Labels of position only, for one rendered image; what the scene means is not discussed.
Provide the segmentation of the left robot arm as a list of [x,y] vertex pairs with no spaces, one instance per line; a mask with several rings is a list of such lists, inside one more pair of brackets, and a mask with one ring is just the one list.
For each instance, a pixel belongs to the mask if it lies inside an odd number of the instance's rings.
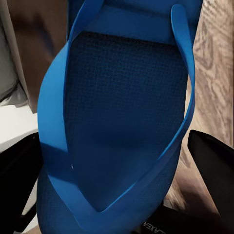
[[13,234],[22,234],[23,231],[26,229],[26,227],[29,226],[29,223],[33,220],[33,218],[37,214],[36,200],[37,200],[37,180],[27,200],[27,203],[23,209],[23,212],[20,216],[20,219]]

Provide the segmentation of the sandal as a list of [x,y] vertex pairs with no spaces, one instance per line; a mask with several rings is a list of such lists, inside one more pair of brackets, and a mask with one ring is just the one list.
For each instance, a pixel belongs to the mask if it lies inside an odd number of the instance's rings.
[[130,234],[162,204],[195,111],[202,4],[67,0],[38,100],[40,234]]

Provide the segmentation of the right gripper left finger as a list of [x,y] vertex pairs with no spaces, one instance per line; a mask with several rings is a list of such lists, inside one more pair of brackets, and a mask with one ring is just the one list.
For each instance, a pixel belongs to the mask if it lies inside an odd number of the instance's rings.
[[0,152],[0,234],[13,234],[43,164],[38,132]]

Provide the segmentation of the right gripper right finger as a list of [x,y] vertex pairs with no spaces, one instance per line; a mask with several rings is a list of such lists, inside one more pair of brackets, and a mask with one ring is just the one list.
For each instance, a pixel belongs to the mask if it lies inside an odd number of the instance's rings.
[[228,234],[234,234],[234,149],[207,133],[191,130],[187,147]]

